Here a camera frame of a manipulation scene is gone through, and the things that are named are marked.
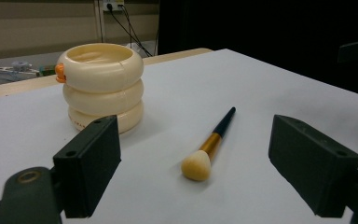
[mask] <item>white surface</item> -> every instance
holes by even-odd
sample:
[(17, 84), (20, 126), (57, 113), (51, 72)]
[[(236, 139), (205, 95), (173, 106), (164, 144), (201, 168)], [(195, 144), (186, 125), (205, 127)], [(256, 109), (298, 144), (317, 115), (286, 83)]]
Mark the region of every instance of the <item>white surface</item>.
[[(122, 162), (94, 215), (63, 223), (349, 223), (316, 217), (268, 157), (274, 114), (301, 119), (358, 153), (358, 94), (227, 49), (145, 67), (145, 113), (120, 136)], [(232, 107), (206, 182), (181, 160)], [(52, 167), (76, 134), (62, 85), (0, 98), (0, 197), (18, 171)]]

